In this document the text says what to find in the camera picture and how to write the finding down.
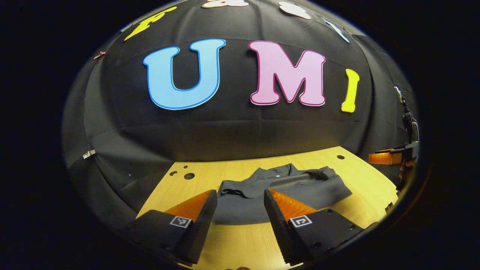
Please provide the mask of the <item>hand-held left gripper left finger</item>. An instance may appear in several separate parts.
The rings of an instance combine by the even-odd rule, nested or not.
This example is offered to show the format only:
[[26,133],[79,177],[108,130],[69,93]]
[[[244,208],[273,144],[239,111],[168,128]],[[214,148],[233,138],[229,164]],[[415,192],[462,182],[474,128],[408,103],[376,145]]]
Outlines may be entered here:
[[207,190],[168,210],[147,211],[124,228],[124,235],[161,258],[192,266],[200,259],[216,207],[216,190]]

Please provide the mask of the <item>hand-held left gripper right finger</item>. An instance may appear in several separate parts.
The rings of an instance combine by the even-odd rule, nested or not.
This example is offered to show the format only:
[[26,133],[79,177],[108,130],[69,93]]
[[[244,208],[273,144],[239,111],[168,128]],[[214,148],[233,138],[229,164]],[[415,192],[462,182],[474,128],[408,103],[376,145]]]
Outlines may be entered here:
[[264,207],[283,260],[290,266],[331,267],[374,228],[363,228],[332,208],[314,210],[289,196],[266,189]]

